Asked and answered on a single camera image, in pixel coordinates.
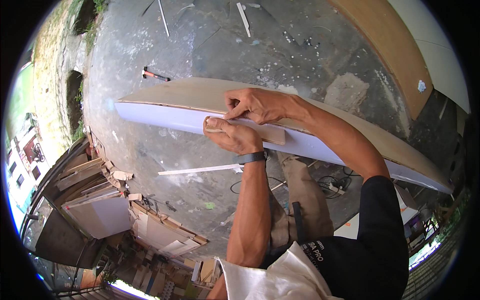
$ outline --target wristwatch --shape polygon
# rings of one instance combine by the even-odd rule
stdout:
[[[239,155],[233,158],[233,162],[239,165],[245,165],[246,163],[251,163],[253,161],[267,160],[267,155],[265,151],[248,153],[244,155]]]

